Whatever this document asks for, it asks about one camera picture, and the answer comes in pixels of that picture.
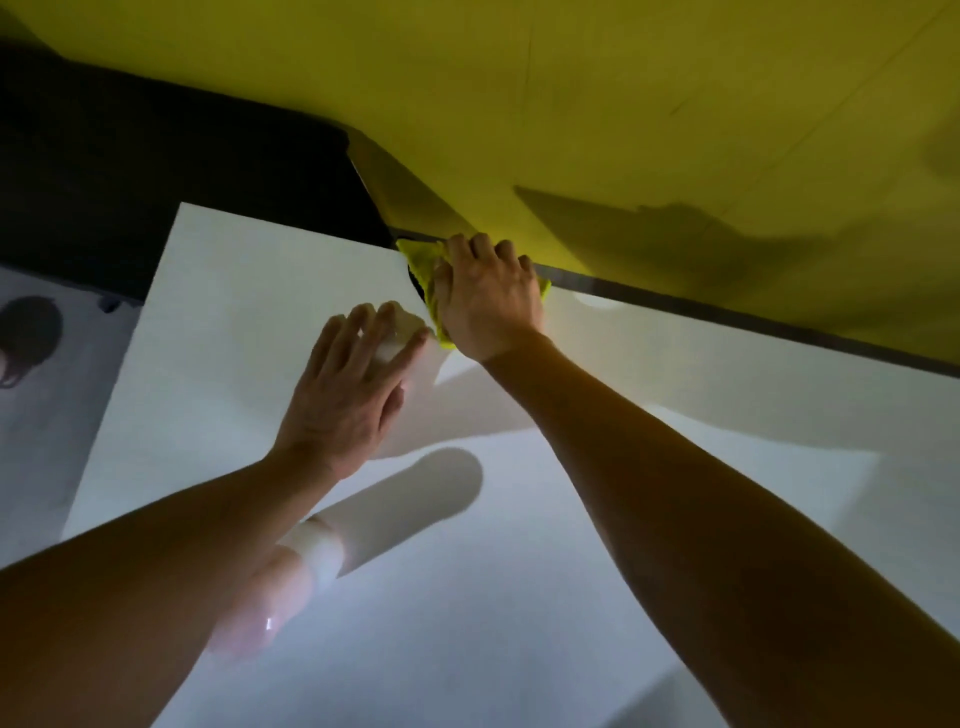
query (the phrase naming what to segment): wrist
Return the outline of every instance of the wrist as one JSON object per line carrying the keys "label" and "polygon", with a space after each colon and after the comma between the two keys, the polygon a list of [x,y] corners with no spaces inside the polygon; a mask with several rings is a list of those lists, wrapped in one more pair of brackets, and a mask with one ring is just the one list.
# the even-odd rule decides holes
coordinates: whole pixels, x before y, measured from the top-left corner
{"label": "wrist", "polygon": [[522,329],[507,337],[503,344],[497,347],[493,354],[482,359],[480,364],[490,370],[503,361],[536,356],[539,351],[555,349],[553,340],[546,334],[533,328]]}
{"label": "wrist", "polygon": [[320,487],[329,490],[340,478],[330,465],[329,460],[316,448],[299,443],[282,448],[272,448],[262,459],[266,465],[282,468],[289,472],[297,482],[308,487]]}

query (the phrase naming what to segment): dark object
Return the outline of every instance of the dark object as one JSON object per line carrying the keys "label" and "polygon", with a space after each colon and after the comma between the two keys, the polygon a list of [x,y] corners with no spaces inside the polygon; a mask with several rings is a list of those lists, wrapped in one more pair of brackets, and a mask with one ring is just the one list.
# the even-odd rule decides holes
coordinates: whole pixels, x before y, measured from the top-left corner
{"label": "dark object", "polygon": [[180,202],[389,247],[347,135],[0,44],[0,263],[143,302]]}
{"label": "dark object", "polygon": [[114,299],[110,296],[101,296],[100,301],[97,302],[97,307],[104,313],[113,313],[117,308],[120,307],[120,304],[123,303],[120,299]]}
{"label": "dark object", "polygon": [[63,317],[53,299],[25,296],[0,308],[0,351],[7,358],[0,388],[10,389],[50,358],[63,335]]}

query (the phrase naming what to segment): white panel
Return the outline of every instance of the white panel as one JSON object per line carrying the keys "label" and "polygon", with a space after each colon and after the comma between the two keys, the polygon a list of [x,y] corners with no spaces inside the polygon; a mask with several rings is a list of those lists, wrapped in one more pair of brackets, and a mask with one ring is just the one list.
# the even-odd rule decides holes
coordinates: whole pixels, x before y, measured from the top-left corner
{"label": "white panel", "polygon": [[[65,535],[261,456],[326,318],[388,299],[425,315],[397,253],[182,206]],[[960,383],[559,289],[547,312],[575,360],[960,630]],[[391,498],[402,543],[257,660],[204,658],[159,724],[715,721],[523,412],[460,354],[427,359],[436,385],[318,506]]]}

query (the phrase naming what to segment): hand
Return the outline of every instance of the hand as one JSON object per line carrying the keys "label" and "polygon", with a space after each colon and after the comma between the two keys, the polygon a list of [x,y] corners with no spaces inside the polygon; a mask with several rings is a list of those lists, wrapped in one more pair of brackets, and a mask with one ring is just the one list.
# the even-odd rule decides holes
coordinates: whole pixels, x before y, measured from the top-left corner
{"label": "hand", "polygon": [[373,455],[399,414],[406,377],[430,335],[422,328],[374,371],[373,355],[392,333],[394,318],[392,303],[380,306],[375,316],[373,306],[364,303],[346,319],[334,316],[326,322],[272,452],[305,452],[337,480],[356,473]]}
{"label": "hand", "polygon": [[543,303],[534,264],[516,257],[514,244],[496,248],[481,232],[446,241],[450,263],[434,273],[440,319],[453,343],[479,362],[492,359],[543,333]]}

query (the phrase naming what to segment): finger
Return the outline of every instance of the finger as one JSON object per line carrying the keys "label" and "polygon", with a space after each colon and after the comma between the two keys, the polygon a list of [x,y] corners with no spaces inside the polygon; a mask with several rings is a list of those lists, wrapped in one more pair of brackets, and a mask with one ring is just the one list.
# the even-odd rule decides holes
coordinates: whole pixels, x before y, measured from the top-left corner
{"label": "finger", "polygon": [[403,408],[403,400],[406,396],[402,385],[398,385],[390,390],[387,400],[383,403],[383,410],[380,412],[380,434],[385,435],[394,426],[396,418]]}
{"label": "finger", "polygon": [[347,362],[346,368],[355,376],[359,378],[367,373],[377,347],[393,334],[395,320],[396,304],[393,301],[387,301],[380,306],[370,325],[365,327],[360,342],[353,348],[353,353]]}
{"label": "finger", "polygon": [[438,260],[433,269],[433,294],[442,318],[447,305],[450,303],[450,291],[452,289],[453,268],[445,260]]}
{"label": "finger", "polygon": [[477,260],[496,260],[496,253],[493,252],[493,243],[490,236],[485,232],[478,232],[470,240],[470,246]]}
{"label": "finger", "polygon": [[450,256],[450,263],[454,269],[473,262],[473,253],[467,239],[460,234],[454,235],[446,241],[446,254]]}
{"label": "finger", "polygon": [[494,248],[496,256],[505,263],[517,263],[513,240],[501,240]]}
{"label": "finger", "polygon": [[407,345],[397,352],[396,356],[390,360],[373,381],[373,387],[377,392],[387,393],[392,391],[410,374],[411,368],[417,361],[417,357],[423,352],[429,337],[430,329],[421,328],[410,338]]}
{"label": "finger", "polygon": [[331,316],[326,320],[324,329],[320,332],[320,336],[317,338],[317,341],[313,345],[313,350],[310,352],[310,358],[306,362],[306,369],[303,370],[301,380],[315,379],[317,377],[321,367],[326,361],[326,356],[330,353],[330,346],[333,344],[333,340],[337,337],[340,327],[346,320],[347,317],[343,314]]}
{"label": "finger", "polygon": [[357,334],[360,327],[366,327],[372,312],[373,306],[369,303],[361,303],[353,308],[350,315],[347,316],[347,320],[340,327],[333,344],[330,345],[330,353],[326,356],[326,361],[320,369],[322,375],[330,376],[344,368],[353,352],[353,347],[357,344]]}

